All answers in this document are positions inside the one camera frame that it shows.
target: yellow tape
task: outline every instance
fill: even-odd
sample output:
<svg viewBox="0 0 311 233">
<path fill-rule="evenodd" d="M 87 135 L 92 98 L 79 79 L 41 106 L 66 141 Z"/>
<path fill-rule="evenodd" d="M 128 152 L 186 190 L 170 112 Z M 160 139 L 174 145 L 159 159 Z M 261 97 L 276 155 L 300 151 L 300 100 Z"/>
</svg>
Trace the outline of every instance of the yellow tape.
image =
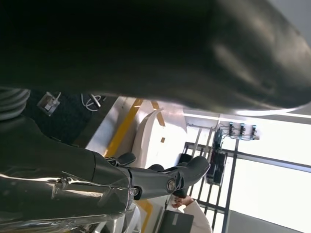
<svg viewBox="0 0 311 233">
<path fill-rule="evenodd" d="M 153 109 L 155 109 L 155 110 L 160 109 L 160 107 L 159 106 L 159 103 L 156 102 L 156 101 L 151 101 L 151 104 L 152 105 Z M 161 126 L 165 126 L 165 120 L 163 119 L 163 116 L 161 112 L 158 113 L 156 118 L 158 118 L 158 121 Z"/>
<path fill-rule="evenodd" d="M 146 212 L 146 216 L 142 226 L 142 233 L 144 233 L 149 219 L 152 213 L 153 206 L 147 200 L 137 200 L 136 203 Z"/>
<path fill-rule="evenodd" d="M 143 99 L 136 99 L 134 104 L 130 108 L 125 119 L 118 128 L 116 133 L 113 136 L 112 140 L 103 153 L 103 157 L 113 157 L 117 151 L 119 145 L 123 140 L 126 132 L 134 121 L 136 114 L 143 102 Z"/>
</svg>

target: black curved panel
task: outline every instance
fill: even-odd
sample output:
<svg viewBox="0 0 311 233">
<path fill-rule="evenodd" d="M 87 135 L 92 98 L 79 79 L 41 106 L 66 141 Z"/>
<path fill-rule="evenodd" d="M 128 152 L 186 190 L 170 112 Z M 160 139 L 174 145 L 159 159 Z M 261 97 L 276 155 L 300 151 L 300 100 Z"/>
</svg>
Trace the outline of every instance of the black curved panel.
<svg viewBox="0 0 311 233">
<path fill-rule="evenodd" d="M 4 0 L 1 85 L 215 112 L 311 100 L 310 48 L 266 0 Z"/>
</svg>

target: metal bolt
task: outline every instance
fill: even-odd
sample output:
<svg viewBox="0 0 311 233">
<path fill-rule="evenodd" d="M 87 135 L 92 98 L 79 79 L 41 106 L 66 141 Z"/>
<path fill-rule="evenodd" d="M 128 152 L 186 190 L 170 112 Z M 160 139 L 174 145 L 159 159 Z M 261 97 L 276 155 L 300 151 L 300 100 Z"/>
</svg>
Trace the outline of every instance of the metal bolt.
<svg viewBox="0 0 311 233">
<path fill-rule="evenodd" d="M 132 196 L 136 196 L 139 193 L 139 189 L 138 188 L 131 188 L 131 189 L 131 195 Z"/>
<path fill-rule="evenodd" d="M 174 191 L 176 187 L 176 182 L 175 180 L 169 180 L 168 182 L 168 191 L 168 192 L 172 192 Z"/>
</svg>

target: white wall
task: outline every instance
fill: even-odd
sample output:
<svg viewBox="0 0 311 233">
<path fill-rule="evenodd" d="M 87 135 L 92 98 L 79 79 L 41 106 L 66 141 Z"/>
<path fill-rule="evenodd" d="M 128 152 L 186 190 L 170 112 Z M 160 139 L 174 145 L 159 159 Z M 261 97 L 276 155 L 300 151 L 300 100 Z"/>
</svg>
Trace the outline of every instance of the white wall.
<svg viewBox="0 0 311 233">
<path fill-rule="evenodd" d="M 258 218 L 229 211 L 226 233 L 300 233 Z"/>
</svg>

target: laptop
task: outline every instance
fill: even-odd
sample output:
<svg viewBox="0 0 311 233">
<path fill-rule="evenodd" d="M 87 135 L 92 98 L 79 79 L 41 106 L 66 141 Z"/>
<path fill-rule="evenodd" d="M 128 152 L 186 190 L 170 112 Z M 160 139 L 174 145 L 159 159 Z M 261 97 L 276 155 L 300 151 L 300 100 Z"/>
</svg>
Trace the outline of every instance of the laptop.
<svg viewBox="0 0 311 233">
<path fill-rule="evenodd" d="M 190 233 L 193 215 L 166 210 L 159 233 Z"/>
</svg>

